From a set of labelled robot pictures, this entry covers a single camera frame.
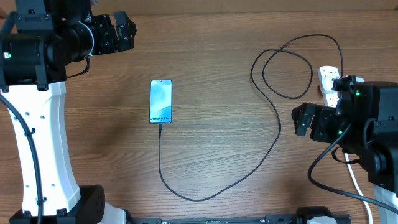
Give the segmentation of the Galaxy S24+ smartphone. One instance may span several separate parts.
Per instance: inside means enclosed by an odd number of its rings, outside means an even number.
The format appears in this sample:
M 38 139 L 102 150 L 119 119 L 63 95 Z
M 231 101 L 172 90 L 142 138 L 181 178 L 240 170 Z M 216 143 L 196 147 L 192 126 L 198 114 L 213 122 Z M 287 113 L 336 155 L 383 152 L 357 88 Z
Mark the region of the Galaxy S24+ smartphone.
M 173 102 L 172 80 L 152 80 L 150 83 L 150 123 L 171 123 Z

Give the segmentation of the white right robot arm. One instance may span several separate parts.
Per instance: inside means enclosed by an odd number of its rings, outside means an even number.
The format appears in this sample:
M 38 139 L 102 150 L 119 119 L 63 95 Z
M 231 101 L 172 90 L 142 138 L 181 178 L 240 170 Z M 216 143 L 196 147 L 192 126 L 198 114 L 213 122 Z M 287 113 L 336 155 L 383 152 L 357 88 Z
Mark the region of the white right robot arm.
M 312 162 L 308 179 L 321 189 L 377 205 L 381 223 L 397 223 L 397 83 L 357 82 L 349 75 L 334 80 L 332 89 L 339 97 L 335 107 L 303 103 L 292 110 L 296 135 L 304 136 L 310 128 L 313 141 L 329 145 Z M 329 187 L 312 177 L 320 160 L 338 148 L 357 155 L 375 198 Z

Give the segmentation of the white power strip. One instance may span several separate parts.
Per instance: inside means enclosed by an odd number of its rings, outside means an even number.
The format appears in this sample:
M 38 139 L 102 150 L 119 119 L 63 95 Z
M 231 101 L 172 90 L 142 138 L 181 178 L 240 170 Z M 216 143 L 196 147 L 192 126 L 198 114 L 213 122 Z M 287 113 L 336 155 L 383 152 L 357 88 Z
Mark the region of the white power strip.
M 339 71 L 336 67 L 332 67 L 329 65 L 322 66 L 318 69 L 318 79 L 319 79 L 319 86 L 320 86 L 320 81 L 321 77 L 338 77 L 340 78 Z M 335 108 L 338 103 L 338 92 L 334 92 L 333 94 L 322 94 L 323 96 L 323 101 L 326 106 L 333 107 Z

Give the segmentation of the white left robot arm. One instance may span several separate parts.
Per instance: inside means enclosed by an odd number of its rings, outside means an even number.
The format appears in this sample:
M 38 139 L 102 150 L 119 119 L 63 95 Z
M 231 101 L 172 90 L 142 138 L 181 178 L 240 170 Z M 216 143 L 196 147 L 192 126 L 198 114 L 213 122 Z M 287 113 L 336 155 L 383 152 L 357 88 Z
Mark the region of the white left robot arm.
M 20 0 L 1 28 L 1 102 L 16 135 L 23 199 L 11 223 L 132 223 L 100 185 L 78 185 L 65 128 L 73 62 L 131 50 L 136 25 L 124 11 L 94 16 L 91 1 Z

